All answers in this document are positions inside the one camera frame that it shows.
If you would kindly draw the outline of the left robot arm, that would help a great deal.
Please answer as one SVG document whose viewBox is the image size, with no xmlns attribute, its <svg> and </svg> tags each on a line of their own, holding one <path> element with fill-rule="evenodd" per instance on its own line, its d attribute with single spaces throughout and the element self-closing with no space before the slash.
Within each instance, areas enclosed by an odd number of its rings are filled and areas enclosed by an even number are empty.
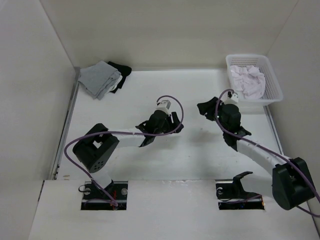
<svg viewBox="0 0 320 240">
<path fill-rule="evenodd" d="M 95 193 L 100 199 L 108 199 L 112 195 L 113 180 L 104 169 L 113 152 L 119 148 L 142 148 L 154 142 L 156 136 L 177 134 L 184 128 L 176 112 L 169 113 L 165 109 L 157 109 L 148 120 L 132 129 L 120 133 L 111 133 L 102 123 L 94 125 L 88 135 L 99 133 L 79 140 L 72 152 L 84 165 L 88 173 L 98 183 Z"/>
</svg>

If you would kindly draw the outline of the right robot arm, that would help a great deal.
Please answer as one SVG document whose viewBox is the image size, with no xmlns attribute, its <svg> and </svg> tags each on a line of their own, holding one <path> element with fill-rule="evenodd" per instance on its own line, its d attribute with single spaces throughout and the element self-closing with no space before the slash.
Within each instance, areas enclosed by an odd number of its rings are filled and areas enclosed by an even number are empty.
<svg viewBox="0 0 320 240">
<path fill-rule="evenodd" d="M 224 142 L 229 147 L 247 156 L 270 174 L 270 182 L 250 183 L 251 188 L 257 189 L 257 194 L 266 190 L 287 211 L 320 197 L 306 161 L 300 157 L 288 158 L 251 140 L 251 133 L 241 125 L 242 115 L 235 104 L 225 104 L 214 97 L 198 103 L 197 108 L 202 116 L 218 124 Z"/>
</svg>

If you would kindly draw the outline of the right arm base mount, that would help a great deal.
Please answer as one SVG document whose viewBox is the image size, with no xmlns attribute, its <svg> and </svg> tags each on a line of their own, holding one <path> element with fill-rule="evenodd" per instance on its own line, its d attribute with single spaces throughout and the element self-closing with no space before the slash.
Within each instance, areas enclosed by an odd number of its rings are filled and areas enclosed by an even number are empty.
<svg viewBox="0 0 320 240">
<path fill-rule="evenodd" d="M 264 210 L 264 201 L 260 194 L 244 188 L 243 178 L 253 172 L 245 171 L 232 179 L 215 181 L 219 210 Z"/>
</svg>

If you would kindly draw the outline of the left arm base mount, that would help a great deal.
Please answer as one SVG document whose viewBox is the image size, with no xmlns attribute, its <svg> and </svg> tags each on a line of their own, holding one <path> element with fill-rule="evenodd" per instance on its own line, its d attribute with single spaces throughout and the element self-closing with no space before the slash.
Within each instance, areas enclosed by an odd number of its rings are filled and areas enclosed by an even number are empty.
<svg viewBox="0 0 320 240">
<path fill-rule="evenodd" d="M 78 191 L 82 193 L 81 210 L 83 211 L 124 211 L 127 209 L 129 183 L 127 181 L 112 182 L 106 191 L 118 203 L 114 206 L 111 199 L 93 183 L 85 182 Z"/>
</svg>

